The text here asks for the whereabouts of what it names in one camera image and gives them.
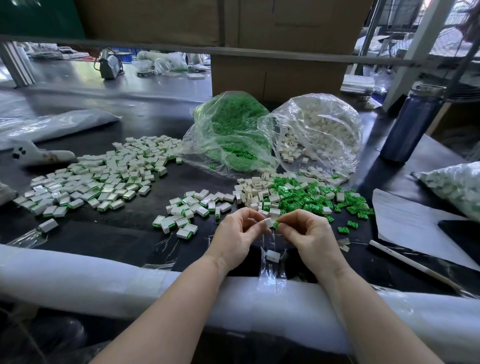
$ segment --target table surface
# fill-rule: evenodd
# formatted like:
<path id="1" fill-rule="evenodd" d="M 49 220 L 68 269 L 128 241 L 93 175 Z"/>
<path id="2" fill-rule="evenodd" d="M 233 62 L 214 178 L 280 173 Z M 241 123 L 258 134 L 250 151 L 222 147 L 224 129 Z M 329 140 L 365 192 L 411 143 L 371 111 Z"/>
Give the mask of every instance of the table surface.
<path id="1" fill-rule="evenodd" d="M 10 102 L 8 116 L 25 113 L 29 114 L 28 116 L 58 114 L 72 109 L 96 108 L 122 117 L 120 122 L 38 144 L 40 148 L 50 150 L 71 150 L 78 156 L 103 154 L 113 149 L 111 143 L 122 142 L 130 136 L 166 134 L 182 138 L 193 123 L 192 110 L 201 103 L 201 100 L 153 94 L 147 97 L 127 93 L 89 95 L 85 92 L 37 90 L 34 87 L 22 91 L 0 89 L 0 96 Z M 362 112 L 361 118 L 364 150 L 352 183 L 353 187 L 367 198 L 369 204 L 373 190 L 379 188 L 427 206 L 458 213 L 451 205 L 418 183 L 410 173 L 455 165 L 463 162 L 461 157 L 424 136 L 405 165 L 389 164 L 378 156 L 379 148 L 392 126 L 392 119 L 377 115 L 375 111 Z M 0 153 L 0 166 L 0 181 L 19 192 L 29 189 L 31 178 L 59 168 L 45 166 L 23 170 L 14 164 L 8 151 Z M 166 214 L 165 206 L 169 204 L 169 199 L 182 196 L 191 190 L 229 192 L 232 191 L 235 181 L 213 176 L 185 163 L 177 166 L 171 162 L 167 169 L 168 174 L 162 179 L 156 179 L 147 197 L 137 196 L 119 210 L 100 214 L 90 206 L 83 206 L 69 212 L 65 218 L 58 219 L 60 228 L 53 231 L 48 242 L 39 248 L 113 259 L 140 267 L 145 264 L 174 263 L 173 270 L 184 270 L 206 250 L 208 239 L 217 226 L 215 219 L 195 216 L 193 223 L 198 225 L 199 229 L 188 242 L 179 241 L 174 234 L 165 236 L 161 231 L 154 230 L 152 221 L 157 215 Z M 348 219 L 356 221 L 356 218 L 352 218 L 346 211 L 335 214 L 334 217 L 335 222 L 332 225 L 335 232 L 337 226 L 346 226 Z M 43 218 L 35 218 L 26 210 L 15 207 L 13 203 L 0 207 L 0 218 L 1 243 L 7 243 L 44 221 Z M 369 283 L 401 291 L 455 294 L 449 287 L 369 247 L 368 241 L 377 239 L 374 218 L 368 222 L 362 220 L 359 225 L 359 229 L 348 236 L 353 242 L 349 246 L 350 251 L 343 254 L 353 269 Z M 275 267 L 277 274 L 286 274 L 287 278 L 292 278 L 300 273 L 312 279 L 300 262 L 298 253 L 286 245 L 281 236 L 261 239 L 254 245 L 256 247 L 251 249 L 247 261 L 232 272 L 232 275 L 258 276 L 261 266 L 258 247 L 262 246 L 265 250 L 274 249 L 281 253 L 288 249 L 287 263 Z M 480 294 L 478 272 L 409 249 L 396 249 L 408 254 L 409 258 L 449 276 L 471 292 Z"/>

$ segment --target paper document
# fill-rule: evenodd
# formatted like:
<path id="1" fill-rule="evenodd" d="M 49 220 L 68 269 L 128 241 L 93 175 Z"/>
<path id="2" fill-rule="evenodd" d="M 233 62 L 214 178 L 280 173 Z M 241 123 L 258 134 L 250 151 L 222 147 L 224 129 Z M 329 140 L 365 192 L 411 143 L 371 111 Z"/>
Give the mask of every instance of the paper document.
<path id="1" fill-rule="evenodd" d="M 387 242 L 480 271 L 480 266 L 437 226 L 440 220 L 468 220 L 376 189 L 373 208 L 378 237 Z"/>

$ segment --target water bottle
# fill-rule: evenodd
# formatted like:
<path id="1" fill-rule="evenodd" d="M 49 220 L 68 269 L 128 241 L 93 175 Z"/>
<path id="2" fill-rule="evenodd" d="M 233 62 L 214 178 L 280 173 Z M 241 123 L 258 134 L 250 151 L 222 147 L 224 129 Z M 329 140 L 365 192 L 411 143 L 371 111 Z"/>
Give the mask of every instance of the water bottle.
<path id="1" fill-rule="evenodd" d="M 416 82 L 380 151 L 383 159 L 405 163 L 443 104 L 445 87 Z"/>

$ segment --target foam roll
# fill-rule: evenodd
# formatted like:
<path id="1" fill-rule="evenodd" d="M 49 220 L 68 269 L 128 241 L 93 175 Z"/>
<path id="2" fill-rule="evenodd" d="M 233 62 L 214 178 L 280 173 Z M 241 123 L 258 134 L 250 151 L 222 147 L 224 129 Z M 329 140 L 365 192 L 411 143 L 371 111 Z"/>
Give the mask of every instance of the foam roll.
<path id="1" fill-rule="evenodd" d="M 135 319 L 180 274 L 6 245 L 0 245 L 0 257 L 4 297 L 112 318 Z M 352 353 L 323 289 L 316 284 L 280 281 L 227 277 L 207 325 L 284 336 L 325 352 Z M 444 361 L 479 362 L 479 300 L 390 290 L 378 294 Z"/>

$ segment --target left hand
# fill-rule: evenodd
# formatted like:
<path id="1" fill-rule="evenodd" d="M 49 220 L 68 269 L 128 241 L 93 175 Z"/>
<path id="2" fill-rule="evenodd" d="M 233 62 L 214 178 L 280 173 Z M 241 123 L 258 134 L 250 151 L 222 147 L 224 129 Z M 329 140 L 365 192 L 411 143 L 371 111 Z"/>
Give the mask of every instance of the left hand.
<path id="1" fill-rule="evenodd" d="M 247 257 L 250 245 L 262 233 L 271 234 L 258 211 L 244 207 L 220 223 L 205 255 L 213 257 L 227 275 Z"/>

